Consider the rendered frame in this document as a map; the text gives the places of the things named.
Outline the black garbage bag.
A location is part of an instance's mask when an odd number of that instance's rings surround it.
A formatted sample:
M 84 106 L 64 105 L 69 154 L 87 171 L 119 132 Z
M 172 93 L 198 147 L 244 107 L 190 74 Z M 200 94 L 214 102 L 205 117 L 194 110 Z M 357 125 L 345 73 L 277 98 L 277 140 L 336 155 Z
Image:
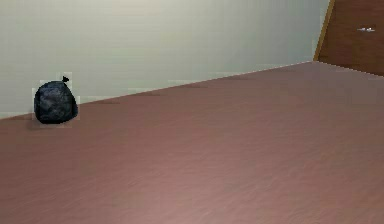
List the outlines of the black garbage bag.
M 34 114 L 42 124 L 61 124 L 78 115 L 78 105 L 63 76 L 42 84 L 34 95 Z

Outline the brown wooden room door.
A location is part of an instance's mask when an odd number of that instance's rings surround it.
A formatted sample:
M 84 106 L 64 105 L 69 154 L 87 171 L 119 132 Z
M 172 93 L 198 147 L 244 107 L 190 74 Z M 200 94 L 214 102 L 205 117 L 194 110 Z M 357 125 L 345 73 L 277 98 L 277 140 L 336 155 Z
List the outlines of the brown wooden room door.
M 330 0 L 314 61 L 384 76 L 384 0 Z

